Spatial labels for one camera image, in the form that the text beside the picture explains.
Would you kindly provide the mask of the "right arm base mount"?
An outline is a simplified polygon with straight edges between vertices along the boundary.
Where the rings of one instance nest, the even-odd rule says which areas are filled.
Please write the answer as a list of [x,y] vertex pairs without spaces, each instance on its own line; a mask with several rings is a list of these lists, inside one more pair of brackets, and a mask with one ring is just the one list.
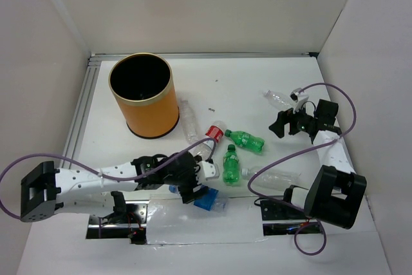
[[314,220],[308,220],[304,214],[289,206],[275,204],[273,201],[258,198],[254,205],[259,207],[263,222],[263,236],[293,235],[300,227],[314,222],[304,228],[300,234],[319,234],[321,230]]

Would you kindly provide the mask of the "blue label clear bottle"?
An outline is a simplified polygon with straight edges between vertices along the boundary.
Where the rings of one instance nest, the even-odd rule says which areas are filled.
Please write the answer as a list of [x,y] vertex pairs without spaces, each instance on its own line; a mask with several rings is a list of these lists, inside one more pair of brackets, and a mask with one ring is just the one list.
[[[177,185],[169,185],[169,191],[180,196],[180,187],[178,187]],[[205,211],[214,211],[221,213],[225,210],[227,202],[228,198],[226,196],[221,194],[217,189],[209,187],[209,191],[205,196],[203,196],[199,200],[195,200],[194,202],[185,205],[193,205]]]

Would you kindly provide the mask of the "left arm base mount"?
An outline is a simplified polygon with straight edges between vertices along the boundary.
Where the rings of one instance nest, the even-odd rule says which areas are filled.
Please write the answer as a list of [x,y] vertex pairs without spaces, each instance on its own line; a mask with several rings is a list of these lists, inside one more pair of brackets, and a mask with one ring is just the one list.
[[110,214],[89,217],[87,240],[128,239],[130,244],[145,245],[148,200],[126,200],[120,191],[111,192],[114,206]]

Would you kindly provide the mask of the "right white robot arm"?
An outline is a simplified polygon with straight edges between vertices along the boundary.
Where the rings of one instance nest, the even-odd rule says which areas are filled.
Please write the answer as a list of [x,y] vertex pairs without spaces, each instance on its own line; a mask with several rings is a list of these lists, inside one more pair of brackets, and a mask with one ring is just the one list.
[[357,217],[366,190],[366,178],[356,174],[348,161],[339,140],[341,129],[335,126],[338,104],[319,100],[311,116],[304,108],[280,111],[269,130],[283,138],[285,126],[289,134],[305,132],[321,164],[320,170],[309,189],[292,184],[287,188],[281,202],[281,211],[287,218],[296,218],[300,213],[343,229],[350,229]]

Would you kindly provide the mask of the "red label clear bottle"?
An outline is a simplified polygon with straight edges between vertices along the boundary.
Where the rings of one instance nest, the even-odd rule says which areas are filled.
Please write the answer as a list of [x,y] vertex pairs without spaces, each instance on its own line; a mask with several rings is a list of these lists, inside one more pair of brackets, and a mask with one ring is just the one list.
[[[227,129],[226,124],[223,121],[214,121],[208,130],[205,132],[203,138],[213,138],[218,144],[223,138],[225,130]],[[194,156],[200,156],[203,160],[206,160],[212,156],[214,142],[212,140],[207,140],[197,145],[193,150],[192,154]]]

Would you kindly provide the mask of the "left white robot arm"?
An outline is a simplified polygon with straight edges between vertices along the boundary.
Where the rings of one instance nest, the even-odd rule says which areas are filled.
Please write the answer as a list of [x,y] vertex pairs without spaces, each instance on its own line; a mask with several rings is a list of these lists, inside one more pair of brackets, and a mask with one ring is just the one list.
[[118,223],[131,212],[125,192],[171,185],[183,204],[190,204],[206,195],[201,183],[212,176],[212,163],[190,152],[175,159],[161,154],[141,156],[97,173],[57,169],[52,161],[42,162],[21,180],[20,220],[32,223],[60,213],[80,213]]

